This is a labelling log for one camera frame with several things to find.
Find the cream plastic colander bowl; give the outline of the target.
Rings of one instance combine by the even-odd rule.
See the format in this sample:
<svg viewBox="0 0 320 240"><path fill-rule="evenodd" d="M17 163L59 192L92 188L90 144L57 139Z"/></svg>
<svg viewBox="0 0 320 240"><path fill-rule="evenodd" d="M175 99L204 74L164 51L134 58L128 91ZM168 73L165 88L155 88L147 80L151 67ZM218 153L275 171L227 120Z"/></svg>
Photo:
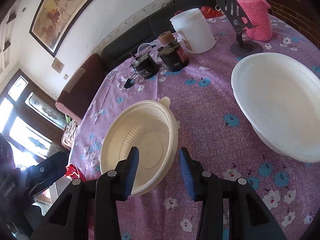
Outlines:
<svg viewBox="0 0 320 240"><path fill-rule="evenodd" d="M139 150L139 164L132 195L143 195L166 176L175 159L178 124L170 110L170 98L144 100L123 111L109 128L100 154L100 170L106 173Z"/></svg>

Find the red plate with gold text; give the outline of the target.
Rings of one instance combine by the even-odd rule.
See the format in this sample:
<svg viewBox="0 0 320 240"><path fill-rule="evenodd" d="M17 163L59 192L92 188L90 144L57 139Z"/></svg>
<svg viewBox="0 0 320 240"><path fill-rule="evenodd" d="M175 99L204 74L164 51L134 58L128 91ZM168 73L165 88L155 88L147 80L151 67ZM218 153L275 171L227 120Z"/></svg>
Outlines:
<svg viewBox="0 0 320 240"><path fill-rule="evenodd" d="M73 163L70 163L69 165L66 166L65 177L68 178L69 180L80 179L83 182L86 181L84 174Z"/></svg>

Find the patterned blanket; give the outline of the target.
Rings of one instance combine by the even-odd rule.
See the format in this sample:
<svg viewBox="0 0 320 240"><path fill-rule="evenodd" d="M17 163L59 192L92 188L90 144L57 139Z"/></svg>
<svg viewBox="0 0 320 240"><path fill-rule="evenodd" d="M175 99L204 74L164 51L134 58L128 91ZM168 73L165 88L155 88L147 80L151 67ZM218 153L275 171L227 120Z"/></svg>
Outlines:
<svg viewBox="0 0 320 240"><path fill-rule="evenodd" d="M79 130L79 127L80 125L75 120L71 120L71 122L67 124L61 138L61 145L64 148L68 150L72 149L75 141L75 136Z"/></svg>

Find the wooden glass door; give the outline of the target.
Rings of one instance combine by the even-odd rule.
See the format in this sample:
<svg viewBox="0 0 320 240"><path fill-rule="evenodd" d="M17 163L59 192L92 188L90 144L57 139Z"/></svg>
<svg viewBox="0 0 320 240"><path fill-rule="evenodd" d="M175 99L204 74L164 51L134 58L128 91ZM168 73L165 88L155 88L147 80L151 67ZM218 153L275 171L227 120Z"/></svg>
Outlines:
<svg viewBox="0 0 320 240"><path fill-rule="evenodd" d="M13 150L40 163L59 151L66 117L47 95L20 69L1 92L1 134Z"/></svg>

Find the purple floral tablecloth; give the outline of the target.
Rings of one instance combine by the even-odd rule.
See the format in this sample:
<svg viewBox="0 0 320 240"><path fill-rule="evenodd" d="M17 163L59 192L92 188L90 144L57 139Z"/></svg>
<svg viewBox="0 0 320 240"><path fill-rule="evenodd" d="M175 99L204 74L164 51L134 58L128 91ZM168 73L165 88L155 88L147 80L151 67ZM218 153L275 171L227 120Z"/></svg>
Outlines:
<svg viewBox="0 0 320 240"><path fill-rule="evenodd" d="M249 179L287 239L300 239L319 208L319 164L304 164L269 149L253 131L236 104L231 74L241 60L229 48L235 33L226 18L211 18L217 40L203 54L189 54L189 64L171 73L165 65L149 80L131 76L131 59L107 75L78 130L71 153L87 180L100 172L104 137L117 116L130 105L168 96L178 123L178 148L220 178ZM265 52L281 53L306 65L319 77L319 50L288 24L271 16L273 37L260 42ZM121 239L195 239L201 203L188 196L178 154L165 178L150 192L118 202Z"/></svg>

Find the black sofa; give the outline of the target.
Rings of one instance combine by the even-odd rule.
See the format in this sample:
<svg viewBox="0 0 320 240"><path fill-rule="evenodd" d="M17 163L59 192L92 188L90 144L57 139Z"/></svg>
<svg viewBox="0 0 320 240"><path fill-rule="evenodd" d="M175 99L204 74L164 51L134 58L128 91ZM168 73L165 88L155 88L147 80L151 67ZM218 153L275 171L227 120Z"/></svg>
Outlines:
<svg viewBox="0 0 320 240"><path fill-rule="evenodd" d="M105 68L113 70L130 58L131 53L136 53L141 44L156 40L165 31L174 32L170 19L178 11L200 9L203 6L215 8L216 0L175 0L139 21L102 50L101 58Z"/></svg>

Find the black round motor device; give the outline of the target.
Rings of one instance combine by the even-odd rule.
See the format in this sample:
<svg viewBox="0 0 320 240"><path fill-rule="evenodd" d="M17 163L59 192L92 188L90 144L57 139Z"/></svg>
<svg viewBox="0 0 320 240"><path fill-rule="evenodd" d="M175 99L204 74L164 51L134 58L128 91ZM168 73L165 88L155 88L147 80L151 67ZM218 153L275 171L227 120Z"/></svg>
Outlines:
<svg viewBox="0 0 320 240"><path fill-rule="evenodd" d="M155 46L155 42L143 43L138 47L136 54L132 51L130 52L130 55L133 57L130 67L134 70L134 73L125 82L125 89L133 86L133 80L138 75L148 80L158 73L159 65L150 55L151 48L155 48Z"/></svg>

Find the dark bottle with cork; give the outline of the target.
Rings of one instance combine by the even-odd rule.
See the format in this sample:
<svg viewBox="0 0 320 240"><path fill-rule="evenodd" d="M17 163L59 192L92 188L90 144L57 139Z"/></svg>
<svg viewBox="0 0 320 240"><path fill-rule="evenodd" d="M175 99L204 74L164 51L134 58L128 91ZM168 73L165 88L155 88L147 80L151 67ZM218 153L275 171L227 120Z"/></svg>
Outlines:
<svg viewBox="0 0 320 240"><path fill-rule="evenodd" d="M166 31L158 37L161 46L157 49L158 57L171 72L179 72L189 64L189 59L172 32Z"/></svg>

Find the framed horse painting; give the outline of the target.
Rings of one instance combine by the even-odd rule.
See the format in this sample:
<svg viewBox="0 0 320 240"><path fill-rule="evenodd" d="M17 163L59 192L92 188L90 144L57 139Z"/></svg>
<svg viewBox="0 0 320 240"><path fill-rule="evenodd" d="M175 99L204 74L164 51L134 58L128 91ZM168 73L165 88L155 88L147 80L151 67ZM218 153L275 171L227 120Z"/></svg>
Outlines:
<svg viewBox="0 0 320 240"><path fill-rule="evenodd" d="M29 33L52 57L74 22L93 0L41 0Z"/></svg>

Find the white plastic jar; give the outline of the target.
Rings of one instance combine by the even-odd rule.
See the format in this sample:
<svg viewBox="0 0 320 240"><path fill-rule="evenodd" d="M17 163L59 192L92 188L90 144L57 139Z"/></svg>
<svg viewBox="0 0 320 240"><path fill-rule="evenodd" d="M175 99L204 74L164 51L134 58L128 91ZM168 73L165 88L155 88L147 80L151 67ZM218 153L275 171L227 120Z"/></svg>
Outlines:
<svg viewBox="0 0 320 240"><path fill-rule="evenodd" d="M199 8L189 9L170 19L187 52L202 54L216 45L208 22Z"/></svg>

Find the wooden brick-pattern cabinet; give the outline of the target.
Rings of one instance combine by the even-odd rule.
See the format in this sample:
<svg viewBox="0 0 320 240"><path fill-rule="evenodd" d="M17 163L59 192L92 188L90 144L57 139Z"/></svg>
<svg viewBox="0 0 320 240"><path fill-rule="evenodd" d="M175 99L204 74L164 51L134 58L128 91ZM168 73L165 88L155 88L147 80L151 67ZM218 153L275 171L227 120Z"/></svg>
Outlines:
<svg viewBox="0 0 320 240"><path fill-rule="evenodd" d="M299 0L265 0L269 14L279 18L303 34L319 49L319 24Z"/></svg>

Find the black phone stand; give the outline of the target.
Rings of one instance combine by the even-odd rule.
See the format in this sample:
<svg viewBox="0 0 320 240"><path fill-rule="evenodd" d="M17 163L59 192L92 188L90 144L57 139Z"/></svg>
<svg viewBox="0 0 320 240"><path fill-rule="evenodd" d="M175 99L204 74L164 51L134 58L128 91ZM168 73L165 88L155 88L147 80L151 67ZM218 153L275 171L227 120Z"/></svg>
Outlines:
<svg viewBox="0 0 320 240"><path fill-rule="evenodd" d="M217 5L229 20L236 32L236 42L231 45L232 54L244 58L252 54L262 53L263 47L254 41L244 41L242 33L254 26L237 0L216 0Z"/></svg>

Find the pink knit-sleeved thermos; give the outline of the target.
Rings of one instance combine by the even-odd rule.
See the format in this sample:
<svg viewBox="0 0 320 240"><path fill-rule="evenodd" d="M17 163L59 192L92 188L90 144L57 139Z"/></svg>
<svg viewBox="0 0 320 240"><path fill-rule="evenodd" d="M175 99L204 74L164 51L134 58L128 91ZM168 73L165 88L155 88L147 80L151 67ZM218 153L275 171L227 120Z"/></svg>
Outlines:
<svg viewBox="0 0 320 240"><path fill-rule="evenodd" d="M253 25L253 28L247 28L247 36L255 41L269 41L272 38L272 27L268 14L270 5L265 0L237 1Z"/></svg>

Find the small wall plaque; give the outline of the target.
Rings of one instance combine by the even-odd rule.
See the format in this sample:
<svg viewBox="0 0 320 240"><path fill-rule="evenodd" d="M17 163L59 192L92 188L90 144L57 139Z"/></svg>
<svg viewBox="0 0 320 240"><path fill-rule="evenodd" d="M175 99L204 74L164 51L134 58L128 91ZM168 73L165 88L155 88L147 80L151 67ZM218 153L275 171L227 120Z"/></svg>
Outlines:
<svg viewBox="0 0 320 240"><path fill-rule="evenodd" d="M52 68L57 71L59 74L61 74L63 68L64 68L64 64L58 60L56 57L54 58L54 61L52 62Z"/></svg>

